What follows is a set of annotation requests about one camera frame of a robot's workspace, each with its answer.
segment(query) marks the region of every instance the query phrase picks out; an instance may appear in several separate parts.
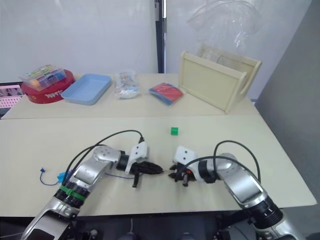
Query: white wall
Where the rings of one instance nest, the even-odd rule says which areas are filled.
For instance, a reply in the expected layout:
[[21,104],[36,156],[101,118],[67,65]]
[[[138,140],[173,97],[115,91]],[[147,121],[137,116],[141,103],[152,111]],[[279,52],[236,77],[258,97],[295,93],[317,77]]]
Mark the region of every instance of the white wall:
[[[199,44],[187,20],[207,0],[167,0],[166,71],[178,73],[180,54],[195,54]],[[262,16],[260,30],[248,41],[245,55],[261,60],[262,66],[248,96],[257,99],[287,49],[311,0],[249,0]]]
[[0,0],[0,82],[45,64],[158,72],[153,0]]

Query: blue tray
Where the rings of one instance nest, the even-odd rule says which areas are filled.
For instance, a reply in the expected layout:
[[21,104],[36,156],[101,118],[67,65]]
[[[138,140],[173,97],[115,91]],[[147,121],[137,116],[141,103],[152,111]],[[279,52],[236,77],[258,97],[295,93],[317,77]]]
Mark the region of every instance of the blue tray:
[[109,76],[85,74],[69,86],[61,96],[71,103],[92,105],[104,94],[111,83]]

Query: gray wall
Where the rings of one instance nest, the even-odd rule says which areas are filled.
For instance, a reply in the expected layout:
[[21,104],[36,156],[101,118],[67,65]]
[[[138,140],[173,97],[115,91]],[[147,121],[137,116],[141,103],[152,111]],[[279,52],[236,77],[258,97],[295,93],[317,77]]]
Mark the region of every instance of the gray wall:
[[[312,1],[256,107],[319,203],[320,0]],[[320,232],[319,205],[287,212],[305,234]]]

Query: table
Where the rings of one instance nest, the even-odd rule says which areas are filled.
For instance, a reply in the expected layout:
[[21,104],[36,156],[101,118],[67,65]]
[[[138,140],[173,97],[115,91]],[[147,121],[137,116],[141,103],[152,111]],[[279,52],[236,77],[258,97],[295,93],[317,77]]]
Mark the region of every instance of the table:
[[[192,96],[184,96],[180,102],[186,99],[198,101],[197,98],[189,97]],[[123,102],[131,105],[126,107],[130,109],[135,101],[132,99]],[[87,108],[88,111],[97,115],[86,116],[74,111],[72,116],[65,111],[69,104],[63,104],[62,101],[60,104],[61,111],[53,104],[47,105],[47,113],[50,110],[56,111],[56,117],[41,114],[41,110],[34,110],[38,105],[32,104],[30,106],[34,108],[30,107],[30,110],[33,114],[37,113],[36,116],[26,116],[27,112],[19,113],[15,111],[15,107],[9,118],[13,118],[15,114],[19,119],[0,120],[0,216],[30,217],[38,214],[59,187],[40,183],[42,167],[46,169],[43,180],[47,183],[55,182],[57,174],[65,170],[78,152],[105,136],[125,129],[142,132],[150,147],[149,161],[161,165],[165,173],[143,175],[136,189],[132,188],[133,180],[130,179],[110,176],[102,179],[82,206],[80,216],[239,209],[221,181],[214,184],[191,182],[189,187],[183,187],[181,182],[175,183],[167,176],[179,145],[196,151],[199,156],[209,156],[213,154],[218,142],[227,139],[239,141],[254,152],[260,164],[262,184],[280,208],[317,203],[281,145],[251,104],[239,109],[238,113],[228,115],[219,113],[213,106],[210,106],[210,114],[200,114],[199,109],[182,111],[177,107],[179,105],[173,105],[168,110],[163,110],[165,112],[160,116],[152,115],[157,111],[145,109],[140,110],[139,114],[152,114],[130,117],[121,115],[121,111],[103,116],[90,107]],[[198,104],[200,107],[209,107],[202,101]],[[179,128],[178,136],[170,135],[171,127]],[[134,133],[125,133],[106,143],[128,152],[138,140],[139,137]],[[256,172],[254,161],[241,147],[226,143],[218,151],[223,152],[234,154],[240,162]]]
[[[112,84],[94,105],[81,105],[65,100],[48,104],[36,104],[24,96],[3,119],[34,118],[91,118],[91,117],[155,117],[155,116],[208,116],[225,113],[195,96],[185,94],[173,106],[167,106],[148,93],[148,89],[166,82],[178,85],[177,74],[138,74],[142,94],[132,99],[117,99]],[[246,98],[229,115],[258,115],[252,102]]]

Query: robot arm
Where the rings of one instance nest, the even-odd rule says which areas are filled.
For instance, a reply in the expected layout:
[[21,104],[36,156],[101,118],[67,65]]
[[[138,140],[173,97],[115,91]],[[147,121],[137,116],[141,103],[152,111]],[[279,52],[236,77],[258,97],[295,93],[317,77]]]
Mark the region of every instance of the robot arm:
[[140,173],[160,174],[162,168],[144,161],[147,157],[146,142],[135,145],[126,155],[109,146],[97,147],[93,155],[82,163],[65,183],[60,186],[51,200],[25,229],[22,240],[64,240],[72,225],[70,221],[80,212],[80,207],[94,190],[99,180],[109,173],[113,166],[126,174],[135,174],[133,187],[138,184]]
[[[230,153],[219,155],[216,158],[217,177],[224,181],[227,190],[251,219],[256,233],[263,240],[306,240],[274,204],[259,181],[236,162],[223,157],[236,161]],[[171,169],[181,170],[182,166],[196,158],[194,151],[179,146],[173,161],[175,165]],[[216,176],[213,158],[189,165],[181,175],[175,172],[169,176],[182,180],[184,186],[188,186],[189,180],[214,183]]]

